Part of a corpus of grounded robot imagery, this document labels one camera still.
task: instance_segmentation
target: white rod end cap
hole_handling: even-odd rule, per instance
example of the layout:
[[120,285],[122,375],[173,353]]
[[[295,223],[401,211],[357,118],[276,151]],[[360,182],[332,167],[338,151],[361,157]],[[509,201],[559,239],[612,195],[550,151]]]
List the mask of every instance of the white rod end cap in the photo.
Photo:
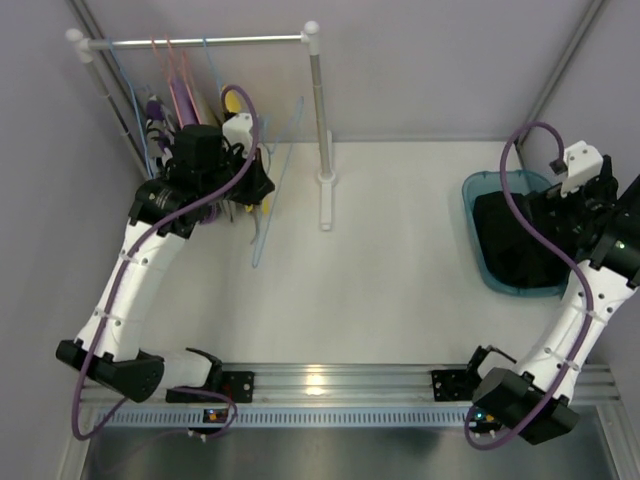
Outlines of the white rod end cap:
[[64,34],[66,39],[73,44],[73,48],[82,63],[91,63],[93,56],[89,50],[89,39],[77,28],[70,28]]
[[320,25],[313,20],[304,24],[304,30],[302,31],[302,41],[309,45],[309,55],[320,54],[320,38],[318,33],[320,32]]

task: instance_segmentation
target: teal plastic tub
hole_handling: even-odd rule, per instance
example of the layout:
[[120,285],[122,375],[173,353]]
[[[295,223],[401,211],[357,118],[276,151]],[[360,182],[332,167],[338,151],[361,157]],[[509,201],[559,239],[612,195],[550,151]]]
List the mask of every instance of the teal plastic tub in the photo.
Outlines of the teal plastic tub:
[[[542,192],[551,186],[551,183],[542,175],[526,170],[515,170],[507,172],[507,181],[512,193],[527,194],[531,192]],[[496,292],[506,293],[519,297],[553,297],[564,293],[566,283],[554,287],[544,288],[516,288],[497,280],[487,269],[480,248],[480,240],[476,232],[475,222],[473,221],[473,206],[476,198],[487,193],[499,192],[502,190],[500,184],[499,172],[479,172],[474,173],[467,178],[462,185],[462,198],[464,200],[465,213],[467,215],[467,226],[469,228],[469,237],[471,246],[476,256],[476,262],[482,280],[487,286]]]

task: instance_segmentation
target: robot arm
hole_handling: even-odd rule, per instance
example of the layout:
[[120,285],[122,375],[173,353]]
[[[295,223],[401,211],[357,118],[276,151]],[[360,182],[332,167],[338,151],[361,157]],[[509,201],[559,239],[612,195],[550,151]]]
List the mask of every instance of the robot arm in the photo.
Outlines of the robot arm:
[[[217,389],[222,373],[216,357],[194,349],[157,354],[140,350],[143,325],[162,278],[195,226],[209,216],[211,207],[193,209],[164,224],[132,258],[127,255],[154,224],[209,196],[236,174],[247,162],[252,127],[250,115],[238,114],[227,120],[222,130],[193,125],[176,134],[173,158],[160,177],[145,182],[136,192],[124,243],[98,305],[74,340],[60,342],[56,351],[59,360],[81,370],[99,325],[106,318],[89,363],[89,378],[136,402],[145,401],[158,389]],[[274,188],[258,153],[225,198],[257,205]],[[108,297],[125,262],[115,299],[106,312]]]
[[549,325],[531,351],[513,368],[519,376],[533,376],[533,384],[547,391],[558,374],[558,366],[567,362],[569,372],[553,394],[556,399],[565,397],[570,401],[573,398],[573,389],[587,355],[611,316],[635,293],[635,289],[628,285],[627,278],[605,267],[596,270],[590,263],[589,260],[585,260],[579,266],[593,290],[593,322],[576,358],[567,361],[569,350],[582,328],[586,309],[584,289],[578,277],[571,272],[567,290],[562,298],[560,318],[555,324]]
[[[580,142],[567,149],[565,162],[567,179],[533,194],[527,207],[534,225],[536,220],[546,222],[552,227],[547,231],[563,235],[564,244],[583,259],[578,266],[592,290],[593,309],[587,312],[583,286],[571,272],[558,320],[524,358],[512,368],[493,368],[481,378],[478,366],[489,350],[479,348],[467,367],[474,405],[509,428],[520,424],[553,390],[549,403],[520,432],[531,444],[563,435],[575,426],[579,417],[569,404],[582,365],[609,319],[640,284],[640,177],[615,200],[615,196],[610,198],[612,182],[614,195],[617,189],[610,158],[603,159],[593,147]],[[591,325],[570,360],[569,352],[587,313],[592,317]],[[567,373],[554,388],[563,367]]]

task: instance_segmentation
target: vertical pole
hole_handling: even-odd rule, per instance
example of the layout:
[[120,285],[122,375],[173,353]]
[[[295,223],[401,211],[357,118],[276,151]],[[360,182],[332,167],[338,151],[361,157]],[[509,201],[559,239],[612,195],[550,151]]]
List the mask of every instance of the vertical pole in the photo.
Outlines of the vertical pole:
[[142,155],[142,152],[140,152],[138,145],[136,144],[133,136],[131,135],[131,132],[129,131],[129,128],[127,127],[127,122],[120,114],[120,110],[114,102],[113,97],[111,97],[107,85],[104,83],[102,76],[100,76],[100,72],[98,71],[93,61],[93,55],[87,45],[88,39],[84,38],[82,32],[75,28],[67,30],[66,37],[67,40],[73,44],[76,54],[78,55],[80,62],[87,69],[87,72],[89,73],[89,76],[91,77],[93,85],[98,91],[98,94],[101,98],[104,98],[107,101],[109,110],[111,110],[111,113],[113,113],[116,124],[120,130],[120,135],[125,137],[126,144],[129,147],[131,154],[133,155],[136,167],[138,167],[138,170],[140,170],[140,173],[142,173],[143,178],[148,179],[149,174],[144,168],[144,157]]
[[316,109],[316,126],[318,128],[318,145],[320,148],[320,228],[331,230],[333,224],[333,186],[336,174],[331,165],[330,134],[327,130],[327,116],[324,110],[324,91],[320,72],[320,26],[316,22],[307,22],[304,26],[304,41],[309,47],[311,62],[311,80],[313,82],[313,100]]

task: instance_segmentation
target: white cable clip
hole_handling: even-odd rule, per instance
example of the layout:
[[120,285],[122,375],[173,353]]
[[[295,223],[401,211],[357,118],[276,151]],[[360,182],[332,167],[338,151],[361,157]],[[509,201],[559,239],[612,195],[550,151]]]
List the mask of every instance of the white cable clip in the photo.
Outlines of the white cable clip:
[[118,257],[123,262],[135,263],[136,265],[142,265],[143,267],[149,264],[148,258],[143,258],[142,260],[138,260],[136,257],[127,255],[127,252],[125,250],[120,250],[120,253],[118,253]]
[[573,360],[569,360],[568,358],[563,357],[562,355],[558,355],[556,352],[551,350],[549,347],[545,347],[544,348],[544,353],[546,353],[547,355],[551,355],[552,357],[556,358],[559,362],[564,363],[565,365],[569,365],[569,368],[571,370],[573,370],[574,372],[580,373],[581,368]]
[[96,307],[93,311],[93,316],[94,317],[107,317],[107,320],[115,320],[116,321],[116,326],[119,327],[120,325],[122,325],[122,323],[124,322],[124,318],[122,317],[118,317],[117,315],[113,315],[111,313],[105,312],[103,309],[101,309],[100,307]]
[[602,323],[605,327],[609,324],[609,320],[605,320],[593,310],[587,310],[586,308],[582,308],[577,305],[571,305],[571,307],[577,312],[580,312],[584,315],[589,315],[592,320]]

